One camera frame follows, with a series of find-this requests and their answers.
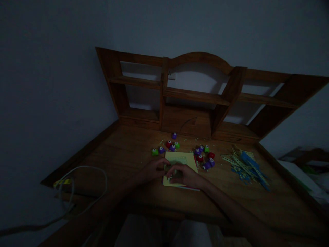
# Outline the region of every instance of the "wooden hutch shelf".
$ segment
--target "wooden hutch shelf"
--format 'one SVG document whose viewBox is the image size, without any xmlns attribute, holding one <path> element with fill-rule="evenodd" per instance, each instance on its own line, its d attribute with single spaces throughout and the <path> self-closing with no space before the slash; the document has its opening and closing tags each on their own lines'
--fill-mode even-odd
<svg viewBox="0 0 329 247">
<path fill-rule="evenodd" d="M 245 101 L 245 102 L 252 102 L 264 105 L 271 105 L 271 106 L 279 106 L 291 109 L 297 109 L 298 106 L 292 103 L 288 103 L 274 97 L 263 96 L 263 95 L 256 95 L 256 94 L 247 94 L 247 93 L 240 93 L 238 101 Z"/>
<path fill-rule="evenodd" d="M 159 112 L 129 107 L 120 117 L 159 123 Z"/>
<path fill-rule="evenodd" d="M 230 142 L 260 141 L 329 81 L 328 77 L 233 67 L 222 58 L 205 52 L 191 52 L 170 59 L 99 47 L 96 47 L 96 51 L 122 124 Z M 152 81 L 123 76 L 121 61 L 162 67 L 161 80 Z M 192 62 L 207 63 L 229 76 L 221 95 L 167 87 L 169 68 Z M 284 83 L 284 85 L 273 97 L 247 94 L 241 92 L 245 79 Z M 131 108 L 125 84 L 160 90 L 159 113 Z M 216 107 L 214 110 L 206 110 L 171 105 L 166 103 L 167 97 L 211 103 Z M 266 106 L 248 126 L 224 122 L 236 101 Z"/>
<path fill-rule="evenodd" d="M 151 89 L 160 89 L 159 81 L 152 81 L 152 80 L 140 79 L 135 77 L 127 77 L 127 76 L 113 77 L 113 78 L 109 78 L 109 82 L 138 86 L 138 87 L 146 87 Z"/>
<path fill-rule="evenodd" d="M 218 94 L 211 94 L 211 93 L 203 93 L 185 89 L 176 89 L 172 87 L 167 87 L 163 92 L 163 96 L 172 97 L 172 98 L 180 98 L 180 99 L 187 99 L 192 101 L 199 101 L 199 102 L 206 102 L 211 104 L 218 104 L 218 105 L 229 105 L 230 103 Z"/>
</svg>

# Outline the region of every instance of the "person's right hand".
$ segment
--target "person's right hand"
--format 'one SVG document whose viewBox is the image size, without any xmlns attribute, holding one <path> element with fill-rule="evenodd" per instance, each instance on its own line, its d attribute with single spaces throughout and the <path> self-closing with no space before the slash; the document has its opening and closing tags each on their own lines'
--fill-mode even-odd
<svg viewBox="0 0 329 247">
<path fill-rule="evenodd" d="M 201 189 L 206 182 L 203 177 L 193 171 L 188 165 L 179 163 L 176 163 L 170 168 L 166 174 L 167 178 L 170 178 L 175 170 L 181 171 L 183 173 L 183 177 L 170 179 L 171 184 L 180 183 L 189 187 Z"/>
</svg>

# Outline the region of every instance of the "person's left hand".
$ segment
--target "person's left hand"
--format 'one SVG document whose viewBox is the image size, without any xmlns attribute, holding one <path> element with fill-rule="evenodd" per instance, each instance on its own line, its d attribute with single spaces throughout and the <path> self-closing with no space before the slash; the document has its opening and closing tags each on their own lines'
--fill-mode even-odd
<svg viewBox="0 0 329 247">
<path fill-rule="evenodd" d="M 157 170 L 157 167 L 160 165 L 162 166 L 161 169 L 163 169 L 163 164 L 170 165 L 170 162 L 165 158 L 150 161 L 138 172 L 137 176 L 139 177 L 140 182 L 147 183 L 155 178 L 163 177 L 166 172 L 164 170 Z"/>
</svg>

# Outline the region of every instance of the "arched wooden panel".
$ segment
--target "arched wooden panel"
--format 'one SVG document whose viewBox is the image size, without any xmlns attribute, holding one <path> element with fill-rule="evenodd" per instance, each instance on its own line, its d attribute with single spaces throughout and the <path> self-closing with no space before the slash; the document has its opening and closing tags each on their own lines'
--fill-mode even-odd
<svg viewBox="0 0 329 247">
<path fill-rule="evenodd" d="M 191 52 L 175 58 L 171 58 L 169 59 L 169 68 L 175 68 L 178 65 L 192 62 L 207 63 L 211 66 L 214 66 L 215 68 L 220 69 L 226 75 L 228 75 L 233 69 L 233 67 L 229 65 L 224 59 L 206 52 Z"/>
</svg>

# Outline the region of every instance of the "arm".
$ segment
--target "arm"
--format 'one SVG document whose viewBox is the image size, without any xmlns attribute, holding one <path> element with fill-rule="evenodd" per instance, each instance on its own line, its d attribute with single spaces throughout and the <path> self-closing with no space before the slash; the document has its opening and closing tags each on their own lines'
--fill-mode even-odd
<svg viewBox="0 0 329 247">
<path fill-rule="evenodd" d="M 165 158 L 153 160 L 125 183 L 104 195 L 95 205 L 77 218 L 70 220 L 53 233 L 40 246 L 81 246 L 95 230 L 99 221 L 108 216 L 111 210 L 138 185 L 165 175 L 157 171 L 158 165 L 170 164 Z"/>
<path fill-rule="evenodd" d="M 187 165 L 174 165 L 166 176 L 170 177 L 174 170 L 182 171 L 183 177 L 171 179 L 171 183 L 181 183 L 194 188 L 200 188 L 226 213 L 252 246 L 289 246 L 283 240 L 278 239 L 276 234 L 267 225 L 261 222 L 246 208 L 234 201 Z"/>
</svg>

